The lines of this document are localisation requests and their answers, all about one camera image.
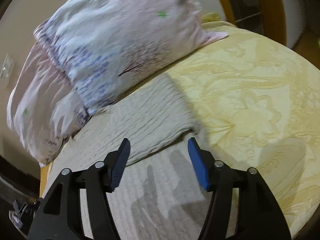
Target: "silver screw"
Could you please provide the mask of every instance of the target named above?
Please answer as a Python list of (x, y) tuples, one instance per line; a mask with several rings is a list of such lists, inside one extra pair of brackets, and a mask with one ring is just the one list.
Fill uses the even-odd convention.
[(104, 162), (96, 162), (96, 163), (94, 164), (94, 166), (95, 166), (96, 168), (102, 168), (102, 167), (104, 166)]
[(65, 168), (65, 169), (63, 169), (63, 170), (61, 171), (61, 174), (62, 174), (62, 175), (67, 175), (67, 174), (69, 174), (70, 171), (71, 171), (70, 169)]
[(249, 169), (249, 172), (250, 172), (250, 174), (253, 174), (253, 175), (254, 175), (254, 174), (257, 174), (258, 171), (257, 171), (256, 168), (250, 168), (250, 169)]
[(222, 161), (215, 161), (214, 166), (216, 166), (217, 168), (221, 168), (223, 166), (223, 162)]

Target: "pillow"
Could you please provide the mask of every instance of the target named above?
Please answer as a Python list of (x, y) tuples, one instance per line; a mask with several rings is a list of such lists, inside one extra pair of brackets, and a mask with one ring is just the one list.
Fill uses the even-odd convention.
[(63, 141), (88, 121), (68, 78), (35, 44), (22, 68), (7, 106), (7, 124), (40, 166), (52, 161)]
[(227, 33), (201, 28), (196, 0), (69, 0), (34, 32), (90, 115)]

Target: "yellow bed sheet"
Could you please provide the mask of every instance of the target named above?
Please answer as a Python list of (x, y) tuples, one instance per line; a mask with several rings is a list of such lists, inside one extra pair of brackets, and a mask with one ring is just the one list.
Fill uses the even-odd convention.
[(264, 36), (224, 22), (203, 27), (230, 36), (163, 71), (207, 128), (216, 156), (232, 168), (258, 168), (295, 236), (320, 202), (320, 71)]

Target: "light switch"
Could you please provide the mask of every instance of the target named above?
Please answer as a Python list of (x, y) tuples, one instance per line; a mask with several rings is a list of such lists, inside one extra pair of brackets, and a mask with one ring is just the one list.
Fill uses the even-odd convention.
[(14, 61), (7, 54), (7, 56), (4, 59), (4, 63), (0, 72), (0, 84), (2, 88), (6, 88), (8, 86), (13, 66), (14, 66)]

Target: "green star print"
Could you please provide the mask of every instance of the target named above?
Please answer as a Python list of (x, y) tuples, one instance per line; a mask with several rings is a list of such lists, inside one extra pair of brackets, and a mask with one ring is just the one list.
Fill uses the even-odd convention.
[(160, 18), (166, 18), (168, 15), (166, 11), (158, 11), (158, 16)]

